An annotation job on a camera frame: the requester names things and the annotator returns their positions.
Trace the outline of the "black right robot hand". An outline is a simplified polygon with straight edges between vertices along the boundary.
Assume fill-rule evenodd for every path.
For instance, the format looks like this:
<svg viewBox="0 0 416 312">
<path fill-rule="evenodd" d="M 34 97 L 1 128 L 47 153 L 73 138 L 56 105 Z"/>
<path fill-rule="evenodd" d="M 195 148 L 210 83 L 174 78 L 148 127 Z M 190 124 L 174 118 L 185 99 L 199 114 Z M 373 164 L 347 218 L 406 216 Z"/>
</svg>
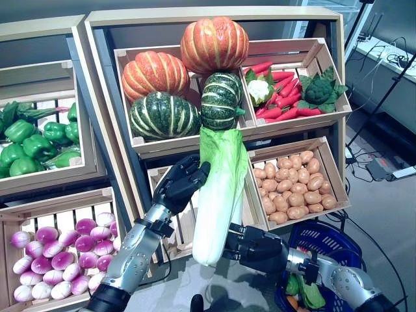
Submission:
<svg viewBox="0 0 416 312">
<path fill-rule="evenodd" d="M 252 226 L 231 223 L 222 257 L 264 273 L 285 271 L 289 245 L 281 237 Z"/>
</svg>

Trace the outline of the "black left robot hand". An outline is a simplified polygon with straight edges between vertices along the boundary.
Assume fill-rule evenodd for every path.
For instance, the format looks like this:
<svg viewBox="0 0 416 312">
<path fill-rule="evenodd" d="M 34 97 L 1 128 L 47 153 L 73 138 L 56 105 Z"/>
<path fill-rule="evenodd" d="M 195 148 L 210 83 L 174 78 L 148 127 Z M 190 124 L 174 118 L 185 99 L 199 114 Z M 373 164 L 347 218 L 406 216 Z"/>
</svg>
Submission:
<svg viewBox="0 0 416 312">
<path fill-rule="evenodd" d="M 207 181 L 211 164 L 200 163 L 200 156 L 192 154 L 173 165 L 153 193 L 152 205 L 162 205 L 172 215 L 181 213 L 192 195 Z"/>
</svg>

